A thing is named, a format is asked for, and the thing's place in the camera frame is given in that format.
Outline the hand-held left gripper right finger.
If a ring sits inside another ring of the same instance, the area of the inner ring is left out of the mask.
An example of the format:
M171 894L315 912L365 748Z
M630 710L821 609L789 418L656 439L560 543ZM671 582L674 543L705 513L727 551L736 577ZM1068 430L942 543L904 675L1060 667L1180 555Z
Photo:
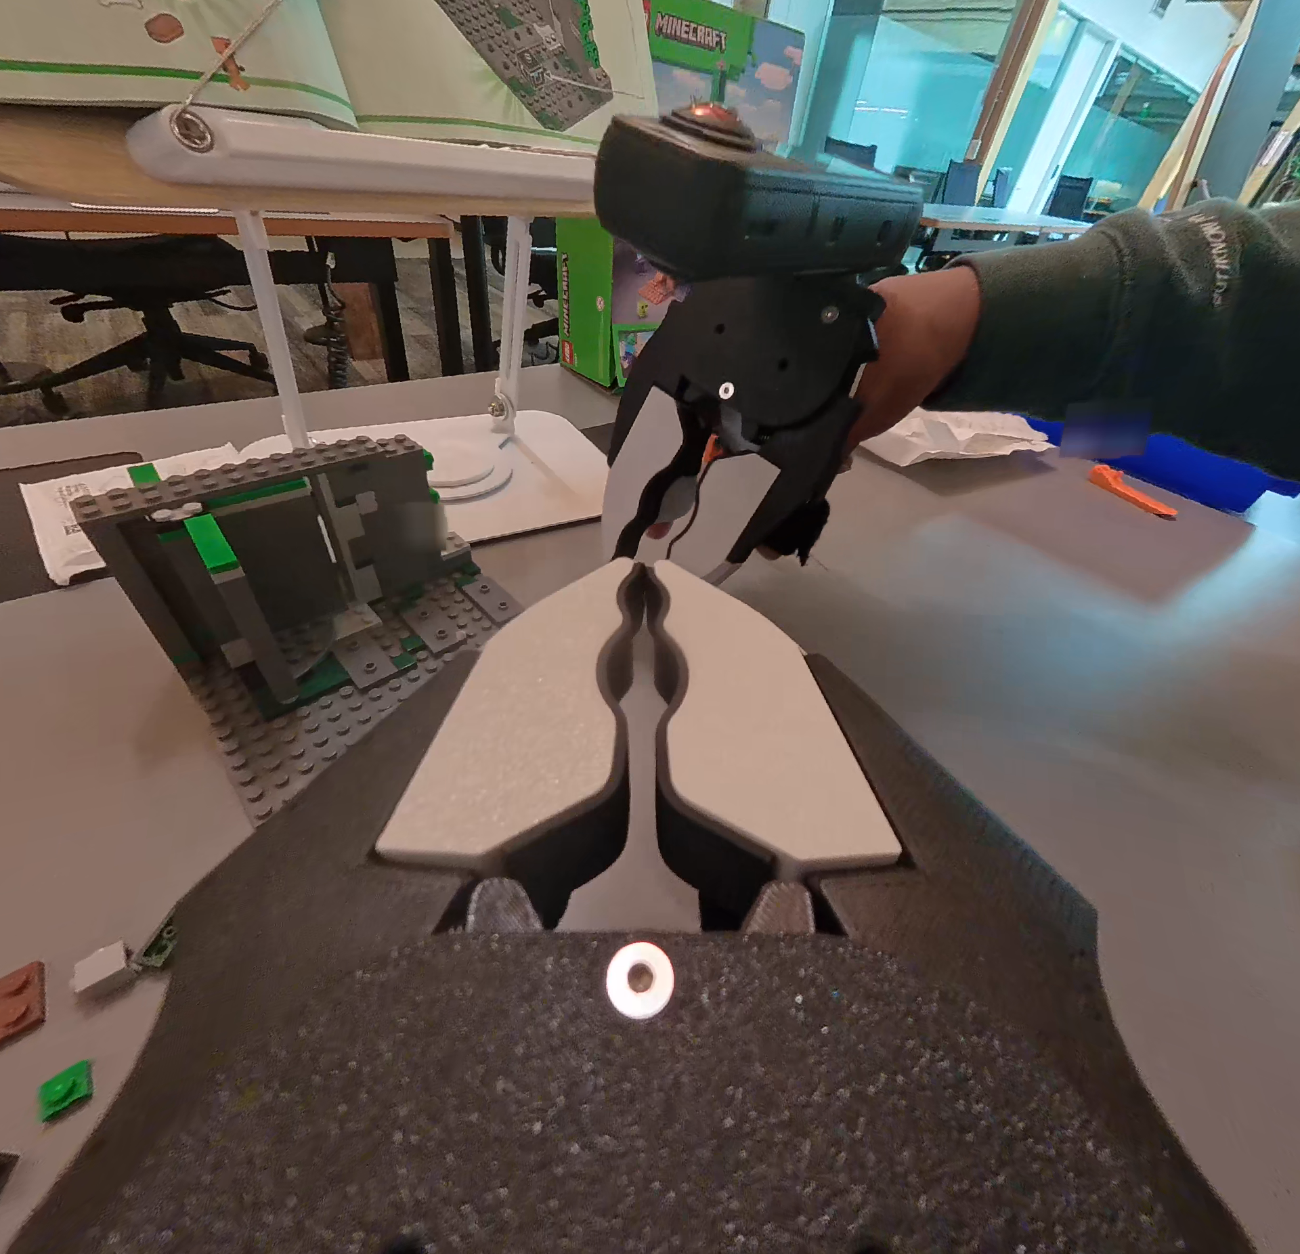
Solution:
M705 924L739 925L772 882L896 867L902 840L804 648L669 561L650 597L659 852Z

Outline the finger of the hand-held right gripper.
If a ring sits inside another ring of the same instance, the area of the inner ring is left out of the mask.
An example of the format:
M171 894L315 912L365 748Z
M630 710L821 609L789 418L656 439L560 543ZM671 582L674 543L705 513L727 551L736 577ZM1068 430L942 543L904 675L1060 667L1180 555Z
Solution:
M672 531L672 563L708 583L724 582L744 561L733 554L778 474L756 452L714 458L690 515Z
M609 454L602 506L607 560L636 558L647 533L672 525L686 510L686 474L678 470L684 440L677 400L651 386L621 448Z

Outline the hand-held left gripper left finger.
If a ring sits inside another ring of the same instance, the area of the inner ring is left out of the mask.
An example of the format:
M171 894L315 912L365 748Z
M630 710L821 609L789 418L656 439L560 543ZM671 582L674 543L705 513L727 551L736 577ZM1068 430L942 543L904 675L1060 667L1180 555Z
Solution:
M614 560L530 606L480 651L380 833L399 866L505 876L557 927L629 839L621 698L642 567Z

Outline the pile of small toy bricks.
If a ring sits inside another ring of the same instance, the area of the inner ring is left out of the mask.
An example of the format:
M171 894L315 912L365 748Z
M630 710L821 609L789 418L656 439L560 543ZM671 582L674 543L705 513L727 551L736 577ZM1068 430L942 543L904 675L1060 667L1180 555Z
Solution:
M74 964L69 982L72 1015L90 1021L92 1033L102 1036L107 1013L130 998L147 979L163 978L175 954L178 930L175 916L166 918L139 948L118 939L83 957ZM4 1049L38 1034L51 1010L48 969L42 960L4 973L2 1042ZM42 1079L35 1093L36 1125L47 1130L86 1107L96 1094L96 1055L72 1058Z

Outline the person's right forearm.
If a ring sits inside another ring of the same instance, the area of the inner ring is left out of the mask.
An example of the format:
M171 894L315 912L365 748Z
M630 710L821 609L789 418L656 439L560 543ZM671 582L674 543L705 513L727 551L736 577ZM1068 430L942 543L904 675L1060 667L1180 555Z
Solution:
M1298 482L1298 203L1120 212L963 265L981 315L927 406L1054 422L1130 406L1156 433Z

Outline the wooden-top office desk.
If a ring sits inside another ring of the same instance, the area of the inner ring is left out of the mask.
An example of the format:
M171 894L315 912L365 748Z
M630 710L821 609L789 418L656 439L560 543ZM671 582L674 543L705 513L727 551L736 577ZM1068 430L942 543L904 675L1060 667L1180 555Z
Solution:
M344 283L368 283L380 310L390 382L411 379L398 303L393 240L427 240L432 261L450 261L453 225L445 218L387 219L359 213L265 212L268 237L315 239ZM83 291L107 277L148 283L150 270L132 237L233 237L235 212L221 209L66 204L24 192L4 194L4 291Z
M1093 225L1009 207L926 204L921 209L920 227L938 233L1077 236Z

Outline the person's right hand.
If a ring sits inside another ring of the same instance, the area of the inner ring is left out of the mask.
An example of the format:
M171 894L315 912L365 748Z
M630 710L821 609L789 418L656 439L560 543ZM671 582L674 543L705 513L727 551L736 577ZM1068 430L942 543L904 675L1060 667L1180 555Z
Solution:
M877 358L862 368L862 413L845 455L892 430L962 367L983 310L978 271L966 264L886 277L872 289L886 307L875 322Z

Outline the white book stand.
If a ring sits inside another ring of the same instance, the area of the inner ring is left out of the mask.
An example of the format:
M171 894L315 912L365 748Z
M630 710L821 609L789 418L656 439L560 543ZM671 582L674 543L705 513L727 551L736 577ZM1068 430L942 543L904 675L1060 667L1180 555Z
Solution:
M8 109L107 106L7 104ZM435 477L451 492L447 519L465 540L571 525L601 515L607 461L574 424L520 406L518 352L529 277L529 224L539 216L593 216L596 151L430 140L326 127L309 119L229 109L120 109L112 149L139 186L115 192L105 154L65 148L47 171L27 170L21 137L38 116L4 130L4 182L74 204L198 204L201 192L230 206L251 249L253 292L269 339L287 439L308 442L283 315L275 309L263 213L307 200L329 213L380 200L414 200L453 215L499 212L509 219L507 300L490 407L432 422L418 439L436 455Z

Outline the white crumpled paper bag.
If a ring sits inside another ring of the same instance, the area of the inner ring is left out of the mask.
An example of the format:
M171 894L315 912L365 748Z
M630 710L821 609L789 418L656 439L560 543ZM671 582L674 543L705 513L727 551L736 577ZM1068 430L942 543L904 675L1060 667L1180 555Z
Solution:
M1026 418L1005 412L938 412L915 409L890 430L868 437L859 449L889 466L929 461L1001 458L1056 449Z

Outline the grey toy brick building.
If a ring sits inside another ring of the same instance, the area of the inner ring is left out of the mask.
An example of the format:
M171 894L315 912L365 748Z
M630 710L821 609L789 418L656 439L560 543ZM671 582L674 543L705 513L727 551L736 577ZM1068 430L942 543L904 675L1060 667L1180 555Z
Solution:
M435 460L407 434L359 436L71 503L253 825L521 612L448 530Z

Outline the toy brick set box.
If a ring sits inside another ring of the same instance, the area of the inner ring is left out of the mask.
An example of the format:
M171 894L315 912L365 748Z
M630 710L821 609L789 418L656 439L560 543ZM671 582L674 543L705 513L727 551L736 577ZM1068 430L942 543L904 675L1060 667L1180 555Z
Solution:
M735 109L766 152L789 145L805 36L712 0L642 0L659 113ZM687 283L593 219L557 222L562 364L620 392Z

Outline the orange brick separator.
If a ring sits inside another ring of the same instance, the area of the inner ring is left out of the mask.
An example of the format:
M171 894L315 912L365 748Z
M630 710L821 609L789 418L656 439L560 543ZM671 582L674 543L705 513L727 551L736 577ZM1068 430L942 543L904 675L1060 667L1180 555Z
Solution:
M1115 495L1117 498L1145 512L1147 515L1162 518L1163 521L1174 521L1178 516L1178 510L1174 506L1157 500L1147 491L1132 485L1127 480L1126 474L1114 466L1093 466L1087 474L1087 479L1095 486L1107 491L1111 495Z

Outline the pale green instruction booklet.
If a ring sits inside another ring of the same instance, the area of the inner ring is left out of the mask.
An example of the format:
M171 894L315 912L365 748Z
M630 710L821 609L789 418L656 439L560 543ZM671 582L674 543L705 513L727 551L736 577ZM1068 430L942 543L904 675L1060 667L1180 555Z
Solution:
M642 0L2 0L2 98L574 154L657 106Z

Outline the blue plastic bin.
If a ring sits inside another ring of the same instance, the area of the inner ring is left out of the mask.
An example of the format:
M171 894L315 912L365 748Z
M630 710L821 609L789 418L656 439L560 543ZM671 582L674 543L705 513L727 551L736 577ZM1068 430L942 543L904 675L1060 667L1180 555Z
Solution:
M1081 415L1075 422L1053 422L1026 415L1062 452L1080 452L1093 466L1121 470L1127 480L1153 486L1229 515L1244 515L1263 495L1298 498L1299 483L1257 466L1199 449L1168 433L1151 433L1147 413L1127 412L1105 421Z

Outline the black office chair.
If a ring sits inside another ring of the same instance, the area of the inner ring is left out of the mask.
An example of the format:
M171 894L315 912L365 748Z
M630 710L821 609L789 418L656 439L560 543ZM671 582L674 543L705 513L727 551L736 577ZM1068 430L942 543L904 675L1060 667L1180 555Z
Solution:
M248 280L242 252L217 236L172 234L89 240L2 236L4 291L62 291L53 303L69 322L95 310L136 312L144 331L62 371L20 380L4 368L2 395L38 392L56 416L69 404L66 385L129 368L148 380L147 401L159 406L169 382L184 379L186 361L274 383L269 357L247 342L186 333L174 315L180 303L218 303Z

